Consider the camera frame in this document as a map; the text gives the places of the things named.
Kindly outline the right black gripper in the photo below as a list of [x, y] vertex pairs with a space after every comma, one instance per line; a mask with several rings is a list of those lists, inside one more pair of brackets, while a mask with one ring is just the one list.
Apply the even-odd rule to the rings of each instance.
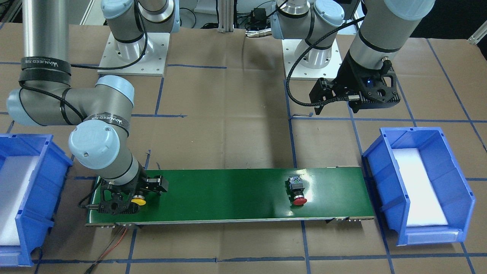
[[[78, 207], [110, 215], [133, 214], [139, 210], [139, 205], [132, 202], [134, 198], [144, 198], [149, 191], [162, 195], [168, 192], [168, 188], [169, 182], [166, 178], [161, 175], [148, 177], [144, 169], [139, 170], [135, 178], [124, 185], [115, 185], [114, 182], [97, 177], [92, 191], [79, 201]], [[99, 191], [97, 204], [82, 204], [97, 190]]]

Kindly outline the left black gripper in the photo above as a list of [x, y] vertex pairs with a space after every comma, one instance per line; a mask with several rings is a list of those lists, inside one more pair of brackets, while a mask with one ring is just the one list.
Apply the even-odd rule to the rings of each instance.
[[397, 77], [389, 59], [379, 62], [379, 69], [369, 69], [355, 62], [347, 53], [335, 80], [319, 78], [309, 93], [311, 103], [330, 101], [337, 97], [358, 95], [350, 100], [354, 114], [361, 109], [391, 108], [401, 101], [397, 90]]

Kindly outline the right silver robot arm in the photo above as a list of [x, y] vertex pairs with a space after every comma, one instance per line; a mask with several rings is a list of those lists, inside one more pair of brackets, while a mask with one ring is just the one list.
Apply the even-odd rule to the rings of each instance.
[[6, 101], [8, 114], [29, 126], [74, 126], [68, 137], [73, 156], [99, 180], [97, 204], [78, 206], [110, 215], [134, 214], [149, 193], [162, 195], [169, 183], [150, 177], [127, 147], [135, 89], [126, 79], [107, 75], [94, 88], [73, 88], [68, 61], [67, 3], [24, 0], [24, 56], [19, 88]]

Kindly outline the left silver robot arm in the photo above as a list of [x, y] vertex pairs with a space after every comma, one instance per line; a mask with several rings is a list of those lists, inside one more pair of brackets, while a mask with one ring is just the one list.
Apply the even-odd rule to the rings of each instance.
[[[286, 77], [286, 92], [296, 104], [315, 108], [348, 101], [354, 113], [362, 109], [391, 108], [400, 102], [392, 60], [433, 8], [433, 0], [366, 0], [364, 17], [344, 23], [345, 12], [333, 0], [277, 0], [270, 19], [276, 39], [300, 39], [296, 60]], [[289, 81], [298, 64], [324, 67], [340, 29], [361, 23], [334, 80], [319, 78], [310, 102], [295, 99]]]

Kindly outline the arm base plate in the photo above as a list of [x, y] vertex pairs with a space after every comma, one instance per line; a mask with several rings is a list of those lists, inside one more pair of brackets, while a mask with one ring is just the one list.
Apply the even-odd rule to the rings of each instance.
[[[102, 75], [163, 76], [169, 46], [169, 33], [148, 33], [148, 45], [144, 57], [136, 64], [118, 70], [97, 70]], [[100, 67], [120, 67], [135, 61], [142, 52], [145, 39], [121, 43], [110, 33], [102, 54]]]
[[[304, 40], [287, 39], [282, 41], [285, 76], [302, 52], [308, 47]], [[332, 46], [325, 50], [311, 49], [294, 69], [292, 80], [333, 80], [342, 63], [339, 47], [334, 40]]]

